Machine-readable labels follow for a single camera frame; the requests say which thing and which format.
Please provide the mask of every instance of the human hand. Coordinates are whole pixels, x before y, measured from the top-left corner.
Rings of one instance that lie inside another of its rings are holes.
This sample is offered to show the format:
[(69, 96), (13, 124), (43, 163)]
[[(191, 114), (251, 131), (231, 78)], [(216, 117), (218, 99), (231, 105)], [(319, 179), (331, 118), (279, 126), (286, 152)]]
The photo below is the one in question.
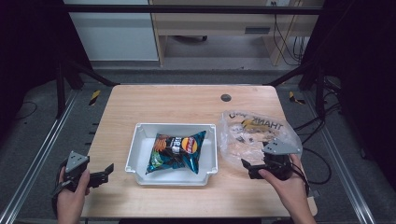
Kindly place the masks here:
[[(301, 169), (301, 162), (295, 154), (290, 154), (291, 162)], [(316, 223), (309, 209), (306, 199), (304, 181), (295, 173), (287, 180), (279, 180), (267, 170), (260, 170), (259, 174), (270, 183), (280, 201), (289, 211), (294, 223)]]
[[(59, 182), (64, 182), (64, 167), (59, 176)], [(63, 189), (58, 195), (58, 224), (76, 224), (79, 223), (82, 207), (85, 203), (85, 195), (90, 193), (87, 189), (90, 182), (90, 171), (85, 170), (78, 181), (75, 192)]]

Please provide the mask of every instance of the clear plastic bag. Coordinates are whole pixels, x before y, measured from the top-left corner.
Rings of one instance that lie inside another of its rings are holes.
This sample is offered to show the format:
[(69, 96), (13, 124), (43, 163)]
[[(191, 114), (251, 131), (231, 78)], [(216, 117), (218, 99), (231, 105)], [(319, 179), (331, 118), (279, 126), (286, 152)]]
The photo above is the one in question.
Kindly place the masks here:
[(283, 119), (247, 111), (224, 111), (218, 127), (218, 143), (221, 156), (234, 167), (244, 169), (241, 159), (252, 165), (263, 164), (263, 144), (277, 138), (295, 147), (301, 156), (303, 146), (300, 137)]

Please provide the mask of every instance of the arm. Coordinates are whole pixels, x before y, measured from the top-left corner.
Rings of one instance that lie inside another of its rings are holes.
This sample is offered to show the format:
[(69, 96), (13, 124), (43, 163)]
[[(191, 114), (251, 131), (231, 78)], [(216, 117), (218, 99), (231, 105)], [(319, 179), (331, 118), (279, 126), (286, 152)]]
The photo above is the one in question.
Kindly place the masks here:
[[(64, 168), (61, 171), (60, 182), (64, 181)], [(58, 195), (58, 224), (76, 224), (82, 213), (82, 207), (85, 203), (85, 195), (88, 195), (87, 189), (90, 182), (90, 171), (85, 170), (78, 182), (76, 192), (68, 189), (62, 190)]]
[[(293, 164), (301, 168), (301, 162), (294, 154), (290, 155)], [(266, 170), (260, 170), (259, 174), (270, 183), (280, 201), (289, 211), (294, 223), (313, 224), (317, 223), (312, 217), (309, 209), (308, 200), (306, 199), (304, 181), (297, 175), (293, 174), (288, 180), (282, 181), (273, 176)]]

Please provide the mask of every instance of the bag of chips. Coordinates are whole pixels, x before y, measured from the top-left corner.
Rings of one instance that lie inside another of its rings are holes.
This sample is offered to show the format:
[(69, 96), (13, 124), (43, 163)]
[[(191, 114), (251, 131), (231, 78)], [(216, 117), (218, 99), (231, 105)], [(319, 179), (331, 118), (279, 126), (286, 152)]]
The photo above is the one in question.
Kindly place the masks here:
[(198, 160), (205, 134), (206, 131), (203, 131), (188, 137), (174, 137), (157, 133), (146, 174), (157, 170), (186, 167), (186, 165), (198, 174)]

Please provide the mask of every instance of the white tray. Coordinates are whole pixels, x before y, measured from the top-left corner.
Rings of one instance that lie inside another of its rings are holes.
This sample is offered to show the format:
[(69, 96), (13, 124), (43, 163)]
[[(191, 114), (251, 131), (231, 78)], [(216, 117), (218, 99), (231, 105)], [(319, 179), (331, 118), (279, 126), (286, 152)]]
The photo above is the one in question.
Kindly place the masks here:
[[(189, 167), (154, 171), (146, 175), (151, 149), (157, 133), (174, 137), (190, 136), (206, 131), (201, 147), (199, 172)], [(125, 171), (134, 174), (140, 185), (204, 186), (218, 172), (216, 125), (187, 123), (138, 123), (134, 129)]]

